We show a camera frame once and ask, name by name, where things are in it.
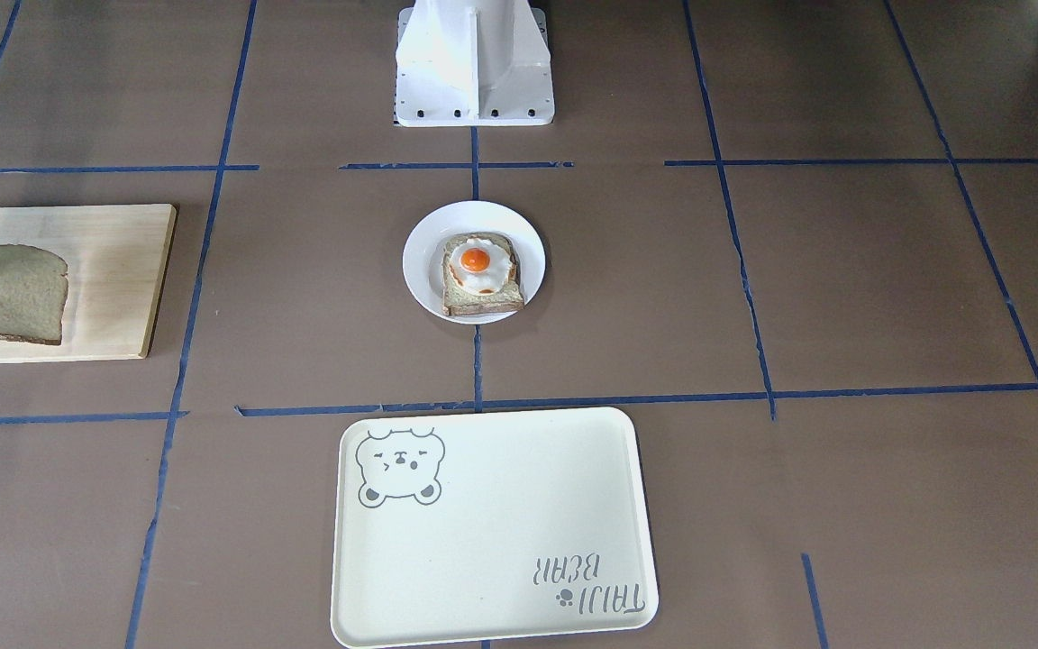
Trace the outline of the brown bread slice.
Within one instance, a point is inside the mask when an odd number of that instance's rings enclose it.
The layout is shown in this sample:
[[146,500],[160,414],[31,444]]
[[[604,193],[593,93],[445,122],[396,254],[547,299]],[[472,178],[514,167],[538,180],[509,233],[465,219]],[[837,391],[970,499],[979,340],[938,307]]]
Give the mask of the brown bread slice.
[[0,245],[0,340],[58,346],[69,263],[44,248]]

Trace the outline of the light wooden cutting board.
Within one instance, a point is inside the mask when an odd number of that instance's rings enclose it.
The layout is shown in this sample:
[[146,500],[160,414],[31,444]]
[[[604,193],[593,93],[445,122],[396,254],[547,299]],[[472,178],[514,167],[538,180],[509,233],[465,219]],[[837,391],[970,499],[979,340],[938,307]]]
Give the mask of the light wooden cutting board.
[[147,356],[176,217],[169,202],[0,208],[0,245],[69,263],[61,344],[0,340],[0,364]]

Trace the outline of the toast with fried egg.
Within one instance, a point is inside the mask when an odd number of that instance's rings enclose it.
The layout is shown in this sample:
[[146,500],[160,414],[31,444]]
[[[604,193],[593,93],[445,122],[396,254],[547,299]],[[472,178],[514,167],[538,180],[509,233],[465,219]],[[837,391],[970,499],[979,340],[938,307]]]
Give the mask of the toast with fried egg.
[[443,245],[443,313],[473,316],[524,308],[519,272],[514,246],[504,235],[453,235]]

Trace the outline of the cream bear serving tray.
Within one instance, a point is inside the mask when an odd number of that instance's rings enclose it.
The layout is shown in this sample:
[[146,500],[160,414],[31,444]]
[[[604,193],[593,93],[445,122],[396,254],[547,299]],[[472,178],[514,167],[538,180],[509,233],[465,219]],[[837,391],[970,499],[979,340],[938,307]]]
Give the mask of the cream bear serving tray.
[[342,433],[339,644],[631,631],[658,609],[638,436],[623,411],[370,418]]

